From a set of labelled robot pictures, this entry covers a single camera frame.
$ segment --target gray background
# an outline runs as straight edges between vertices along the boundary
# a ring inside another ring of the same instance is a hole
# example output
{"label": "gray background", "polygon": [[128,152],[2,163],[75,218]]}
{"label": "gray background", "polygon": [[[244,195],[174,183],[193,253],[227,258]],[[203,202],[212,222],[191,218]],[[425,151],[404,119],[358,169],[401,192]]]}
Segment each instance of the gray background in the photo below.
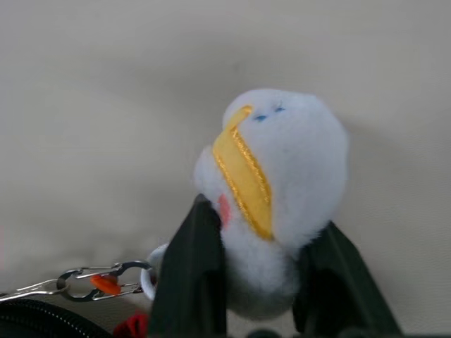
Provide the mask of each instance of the gray background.
{"label": "gray background", "polygon": [[[0,289],[168,241],[227,104],[274,87],[318,94],[350,131],[336,221],[403,329],[451,332],[450,14],[446,0],[2,1]],[[135,306],[149,304],[70,304],[108,328]],[[293,331],[289,315],[264,325]]]}

